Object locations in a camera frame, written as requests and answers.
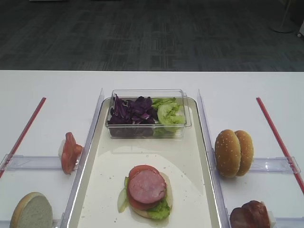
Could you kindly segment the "green lettuce in container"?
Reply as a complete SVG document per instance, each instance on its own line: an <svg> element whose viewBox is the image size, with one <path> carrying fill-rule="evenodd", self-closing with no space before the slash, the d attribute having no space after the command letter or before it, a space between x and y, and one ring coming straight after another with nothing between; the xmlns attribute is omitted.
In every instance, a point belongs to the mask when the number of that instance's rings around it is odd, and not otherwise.
<svg viewBox="0 0 304 228"><path fill-rule="evenodd" d="M173 125L185 124L185 116L181 113L182 106L176 102L176 98L157 98L152 100L152 107L157 111L158 121L162 125L169 125L164 129L175 133L179 127Z"/></svg>

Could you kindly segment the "standing tomato slices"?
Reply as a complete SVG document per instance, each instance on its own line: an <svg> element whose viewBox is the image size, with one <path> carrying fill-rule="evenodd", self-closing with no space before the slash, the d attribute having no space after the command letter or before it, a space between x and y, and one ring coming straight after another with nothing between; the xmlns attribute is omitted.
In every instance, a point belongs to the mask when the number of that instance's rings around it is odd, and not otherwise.
<svg viewBox="0 0 304 228"><path fill-rule="evenodd" d="M66 133L66 139L61 154L61 166L65 174L71 174L83 147L76 143L71 132Z"/></svg>

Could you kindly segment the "tomato slice on burger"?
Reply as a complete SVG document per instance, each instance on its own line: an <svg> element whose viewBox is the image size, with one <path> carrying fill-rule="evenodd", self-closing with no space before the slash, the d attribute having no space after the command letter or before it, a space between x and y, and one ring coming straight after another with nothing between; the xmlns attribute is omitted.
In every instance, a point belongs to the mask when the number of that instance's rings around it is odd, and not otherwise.
<svg viewBox="0 0 304 228"><path fill-rule="evenodd" d="M157 174L159 174L159 171L154 168L153 166L150 166L150 165L138 165L138 166L135 166L133 167L130 172L129 172L129 181L134 177L134 175L136 175L138 172L140 171L144 171L144 170L150 170L150 171L153 171ZM158 201L155 201L153 203L141 203L141 202L138 202L136 201L130 194L130 191L129 191L129 188L128 188L128 184L126 185L126 192L127 192L127 196L129 198L129 203L131 204L132 207L134 207L135 209L139 209L139 210L148 210L148 209L151 209L153 207L155 207L159 202L160 200Z"/></svg>

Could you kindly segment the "purple shredded cabbage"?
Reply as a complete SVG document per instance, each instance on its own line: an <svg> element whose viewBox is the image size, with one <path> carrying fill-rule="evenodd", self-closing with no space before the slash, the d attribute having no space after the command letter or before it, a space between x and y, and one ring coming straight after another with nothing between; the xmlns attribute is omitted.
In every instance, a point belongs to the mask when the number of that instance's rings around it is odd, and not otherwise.
<svg viewBox="0 0 304 228"><path fill-rule="evenodd" d="M157 111L150 97L140 96L136 100L123 100L114 95L114 106L110 109L108 124L155 124Z"/></svg>

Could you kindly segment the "silver metal tray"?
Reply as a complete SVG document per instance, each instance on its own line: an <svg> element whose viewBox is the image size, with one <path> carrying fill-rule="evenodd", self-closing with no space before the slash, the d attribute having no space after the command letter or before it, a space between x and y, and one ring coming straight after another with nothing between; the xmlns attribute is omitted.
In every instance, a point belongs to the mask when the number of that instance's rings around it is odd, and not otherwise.
<svg viewBox="0 0 304 228"><path fill-rule="evenodd" d="M105 126L109 104L110 99L102 103L68 227L219 227L196 102L188 99L192 126L180 139L112 139ZM140 164L151 165L169 177L173 208L167 219L147 219L130 207L118 211L124 179Z"/></svg>

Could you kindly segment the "front sesame bun top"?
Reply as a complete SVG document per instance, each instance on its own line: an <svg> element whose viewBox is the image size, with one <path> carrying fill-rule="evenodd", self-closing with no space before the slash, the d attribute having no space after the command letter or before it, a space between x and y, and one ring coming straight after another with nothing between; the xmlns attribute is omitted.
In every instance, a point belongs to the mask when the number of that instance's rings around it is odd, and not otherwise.
<svg viewBox="0 0 304 228"><path fill-rule="evenodd" d="M217 170L222 176L236 176L240 168L241 150L239 140L232 130L223 130L216 137L215 158Z"/></svg>

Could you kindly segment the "rear sesame bun top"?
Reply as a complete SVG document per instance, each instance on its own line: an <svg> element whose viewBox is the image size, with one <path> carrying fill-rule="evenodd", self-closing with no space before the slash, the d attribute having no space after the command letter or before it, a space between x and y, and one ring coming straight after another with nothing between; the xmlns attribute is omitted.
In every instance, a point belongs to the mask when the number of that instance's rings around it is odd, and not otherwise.
<svg viewBox="0 0 304 228"><path fill-rule="evenodd" d="M243 130L237 130L235 131L235 134L239 140L241 152L240 167L237 176L244 176L249 171L253 161L253 141L251 136Z"/></svg>

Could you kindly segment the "bottom bun on tray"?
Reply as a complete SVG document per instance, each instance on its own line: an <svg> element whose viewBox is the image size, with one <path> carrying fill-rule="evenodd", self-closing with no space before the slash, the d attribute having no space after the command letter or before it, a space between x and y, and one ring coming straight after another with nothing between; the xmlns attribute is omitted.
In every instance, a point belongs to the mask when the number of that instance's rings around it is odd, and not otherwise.
<svg viewBox="0 0 304 228"><path fill-rule="evenodd" d="M155 207L148 210L135 209L130 205L131 209L142 217L154 220L162 220L167 218L171 213L173 205L171 183L169 177L165 173L160 172L160 175L164 178L167 185L166 196Z"/></svg>

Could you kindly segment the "upper right clear holder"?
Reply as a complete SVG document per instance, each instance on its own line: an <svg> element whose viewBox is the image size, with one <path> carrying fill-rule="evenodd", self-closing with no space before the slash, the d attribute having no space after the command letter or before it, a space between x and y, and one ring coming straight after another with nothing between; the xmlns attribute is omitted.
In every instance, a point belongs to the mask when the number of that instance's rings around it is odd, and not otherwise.
<svg viewBox="0 0 304 228"><path fill-rule="evenodd" d="M254 158L248 172L300 174L301 170L294 157Z"/></svg>

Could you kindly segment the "clear holder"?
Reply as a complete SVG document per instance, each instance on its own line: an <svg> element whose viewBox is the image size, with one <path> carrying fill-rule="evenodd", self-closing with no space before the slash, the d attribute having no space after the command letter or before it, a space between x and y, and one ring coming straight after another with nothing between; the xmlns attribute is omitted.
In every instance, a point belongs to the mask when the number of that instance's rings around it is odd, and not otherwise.
<svg viewBox="0 0 304 228"><path fill-rule="evenodd" d="M248 172L300 174L301 170L294 157L254 158Z"/></svg>
<svg viewBox="0 0 304 228"><path fill-rule="evenodd" d="M62 170L58 156L25 156L6 154L0 163L1 171Z"/></svg>

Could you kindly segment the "left red strip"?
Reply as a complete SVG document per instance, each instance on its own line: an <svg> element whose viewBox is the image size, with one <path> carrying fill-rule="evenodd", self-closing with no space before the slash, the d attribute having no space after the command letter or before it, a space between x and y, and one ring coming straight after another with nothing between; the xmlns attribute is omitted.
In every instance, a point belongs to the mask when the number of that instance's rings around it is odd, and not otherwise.
<svg viewBox="0 0 304 228"><path fill-rule="evenodd" d="M31 127L32 123L34 122L36 116L38 115L39 111L41 110L41 108L42 108L43 104L45 103L46 99L47 99L46 97L41 98L39 104L37 105L35 111L31 115L31 117L28 120L27 124L25 125L24 129L22 130L20 136L18 137L17 141L15 142L15 144L14 144L13 148L11 149L10 153L4 157L4 163L0 166L0 177L2 177L2 175L4 174L5 167L8 165L8 163L12 159L13 155L15 154L17 149L19 148L22 140L24 139L26 133L28 132L29 128Z"/></svg>

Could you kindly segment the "red strip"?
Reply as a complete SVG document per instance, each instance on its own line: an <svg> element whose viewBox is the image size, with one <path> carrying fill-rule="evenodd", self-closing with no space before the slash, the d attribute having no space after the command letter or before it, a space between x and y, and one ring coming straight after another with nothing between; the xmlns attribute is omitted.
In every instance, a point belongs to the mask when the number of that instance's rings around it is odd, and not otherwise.
<svg viewBox="0 0 304 228"><path fill-rule="evenodd" d="M39 104L37 105L35 111L31 115L31 117L28 120L27 124L25 125L24 129L22 130L20 136L18 137L17 141L15 142L15 144L14 144L13 148L11 149L10 153L4 157L4 163L0 166L0 177L2 177L2 175L4 174L5 167L8 165L8 163L12 159L13 155L15 154L17 149L19 148L22 140L24 139L26 133L28 132L29 128L31 127L32 123L34 122L36 116L38 115L39 111L41 110L41 108L42 108L43 104L45 103L46 99L47 99L46 97L41 98Z"/></svg>
<svg viewBox="0 0 304 228"><path fill-rule="evenodd" d="M303 181L303 179L300 175L300 169L298 168L295 159L290 155L288 149L286 148L286 146L285 146L279 132L277 131L277 128L276 128L275 124L273 123L273 121L271 119L271 116L269 115L269 113L268 113L265 105L263 104L261 98L257 97L256 101L257 101L264 117L266 118L266 120L267 120L267 122L268 122L268 124L269 124L275 138L276 138L276 141L278 142L278 144L279 144L279 146L280 146L280 148L281 148L281 150L284 154L284 156L287 158L288 163L289 163L290 167L292 168L294 177L295 177L295 179L296 179L296 181L297 181L297 183L298 183L298 185L299 185L299 187L300 187L300 189L303 193L304 192L304 181Z"/></svg>

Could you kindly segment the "grey stand base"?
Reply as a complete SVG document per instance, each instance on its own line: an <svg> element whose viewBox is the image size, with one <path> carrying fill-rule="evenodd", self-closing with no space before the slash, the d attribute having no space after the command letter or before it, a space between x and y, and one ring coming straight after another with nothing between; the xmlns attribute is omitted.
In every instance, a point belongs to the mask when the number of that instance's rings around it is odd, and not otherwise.
<svg viewBox="0 0 304 228"><path fill-rule="evenodd" d="M288 18L289 9L291 6L291 0L287 0L285 4L285 11L283 18L280 22L278 21L271 21L269 24L270 30L277 32L277 33L293 33L296 30L295 25L293 22Z"/></svg>

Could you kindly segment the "right clear vertical rail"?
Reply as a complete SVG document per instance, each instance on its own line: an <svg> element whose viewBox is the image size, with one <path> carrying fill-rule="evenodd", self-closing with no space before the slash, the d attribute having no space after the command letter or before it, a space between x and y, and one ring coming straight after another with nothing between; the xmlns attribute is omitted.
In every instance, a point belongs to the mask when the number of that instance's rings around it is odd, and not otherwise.
<svg viewBox="0 0 304 228"><path fill-rule="evenodd" d="M210 138L209 125L207 115L205 111L204 101L200 90L198 90L197 102L199 107L200 124L202 127L203 138L205 143L205 150L207 154L207 160L209 164L209 172L212 181L213 195L216 203L216 210L218 214L218 221L220 228L230 228L229 215L224 202L222 188L220 184L220 175L216 169L216 159L214 155L214 149Z"/></svg>

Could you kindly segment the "left clear vertical rail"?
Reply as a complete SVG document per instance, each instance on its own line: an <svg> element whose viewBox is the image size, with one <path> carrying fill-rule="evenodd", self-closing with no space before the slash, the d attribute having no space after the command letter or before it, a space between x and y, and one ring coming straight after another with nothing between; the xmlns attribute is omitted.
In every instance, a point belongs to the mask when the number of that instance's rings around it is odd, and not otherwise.
<svg viewBox="0 0 304 228"><path fill-rule="evenodd" d="M94 134L98 125L100 110L104 101L104 91L101 90L95 113L91 122L91 126L87 135L85 146L82 151L81 158L78 163L78 169L74 178L72 189L67 201L65 212L62 215L60 228L77 228L80 220L83 203L86 197L86 191L91 175L92 166L94 163L94 155L90 154L91 148L96 152L96 147L93 145Z"/></svg>

